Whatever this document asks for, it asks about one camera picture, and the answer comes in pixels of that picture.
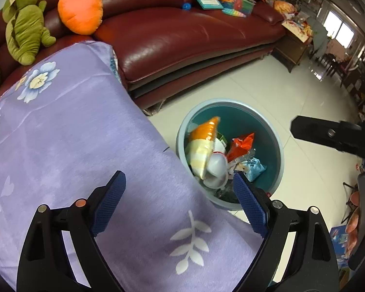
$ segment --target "green stuffed toy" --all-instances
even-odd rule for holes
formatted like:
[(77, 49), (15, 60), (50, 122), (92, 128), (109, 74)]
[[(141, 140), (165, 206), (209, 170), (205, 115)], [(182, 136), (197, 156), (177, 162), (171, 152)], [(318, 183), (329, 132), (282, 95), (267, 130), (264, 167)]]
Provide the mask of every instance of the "green stuffed toy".
[(55, 37), (44, 27), (43, 11), (46, 1), (6, 0), (3, 19), (7, 23), (5, 38), (8, 51), (20, 64), (27, 66), (35, 61), (40, 43), (45, 47), (55, 44)]

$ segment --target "wooden table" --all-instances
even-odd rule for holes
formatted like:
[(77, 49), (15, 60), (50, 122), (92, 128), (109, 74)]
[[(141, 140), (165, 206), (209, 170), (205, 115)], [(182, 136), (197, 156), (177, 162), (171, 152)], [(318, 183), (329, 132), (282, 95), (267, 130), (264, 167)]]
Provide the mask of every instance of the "wooden table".
[(272, 55), (281, 61), (291, 73), (292, 69), (300, 64), (311, 42), (312, 37), (303, 43), (292, 32), (286, 30), (285, 36), (274, 47)]

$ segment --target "teal trash can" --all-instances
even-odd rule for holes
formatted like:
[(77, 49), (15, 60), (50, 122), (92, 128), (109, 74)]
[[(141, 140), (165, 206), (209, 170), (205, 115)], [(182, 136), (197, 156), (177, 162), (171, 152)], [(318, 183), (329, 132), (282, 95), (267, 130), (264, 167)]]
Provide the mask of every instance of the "teal trash can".
[[(284, 154), (280, 138), (269, 121), (247, 104), (232, 99), (211, 99), (194, 107), (184, 118), (176, 139), (176, 153), (182, 164), (192, 174), (185, 157), (188, 133), (197, 125), (214, 116), (220, 117), (218, 131), (230, 142), (232, 138), (255, 132), (253, 148), (255, 157), (267, 169), (254, 181), (254, 186), (273, 193), (280, 184), (284, 172)], [(229, 203), (214, 196), (216, 190), (198, 184), (205, 196), (217, 206), (226, 210), (241, 210), (240, 204)]]

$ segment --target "blue wrapper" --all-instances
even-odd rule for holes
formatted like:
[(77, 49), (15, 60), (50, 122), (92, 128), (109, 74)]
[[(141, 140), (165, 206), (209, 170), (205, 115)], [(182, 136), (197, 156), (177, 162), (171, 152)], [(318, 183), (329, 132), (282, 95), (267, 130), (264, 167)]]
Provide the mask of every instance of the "blue wrapper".
[(242, 171), (250, 182), (253, 182), (267, 168), (267, 166), (263, 166), (257, 158), (251, 158), (250, 160), (241, 162), (239, 165), (244, 167)]

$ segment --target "human hand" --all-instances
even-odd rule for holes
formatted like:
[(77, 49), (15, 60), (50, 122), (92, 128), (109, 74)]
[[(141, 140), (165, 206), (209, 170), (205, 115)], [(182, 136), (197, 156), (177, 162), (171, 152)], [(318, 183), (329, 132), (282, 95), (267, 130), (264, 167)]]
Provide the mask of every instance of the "human hand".
[(347, 238), (347, 247), (346, 247), (346, 251), (345, 251), (345, 254), (347, 257), (350, 256), (351, 251), (357, 244), (357, 239), (358, 239), (357, 225), (358, 225), (359, 218), (360, 218), (360, 208), (358, 207), (360, 205), (360, 193), (358, 191), (353, 193), (350, 196), (350, 200), (355, 206), (357, 206), (357, 208), (354, 211), (354, 213), (352, 214), (352, 216), (346, 226), (346, 233), (349, 234), (349, 237)]

